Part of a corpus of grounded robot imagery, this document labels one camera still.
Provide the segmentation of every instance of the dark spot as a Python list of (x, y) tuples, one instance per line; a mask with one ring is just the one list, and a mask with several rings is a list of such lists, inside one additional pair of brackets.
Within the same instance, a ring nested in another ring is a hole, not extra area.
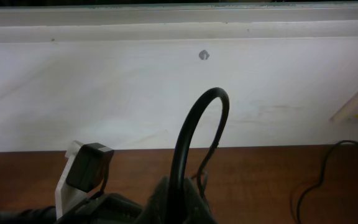
[(209, 53), (206, 50), (202, 50), (199, 54), (198, 57), (201, 60), (207, 60), (209, 58)]

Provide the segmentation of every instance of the white panel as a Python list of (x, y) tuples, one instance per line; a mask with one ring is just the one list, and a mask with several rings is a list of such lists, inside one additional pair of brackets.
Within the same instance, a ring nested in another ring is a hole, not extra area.
[[(0, 151), (173, 148), (215, 86), (231, 99), (221, 146), (358, 140), (358, 124), (329, 121), (358, 91), (358, 37), (62, 42), (0, 44)], [(192, 147), (209, 146), (220, 110)]]

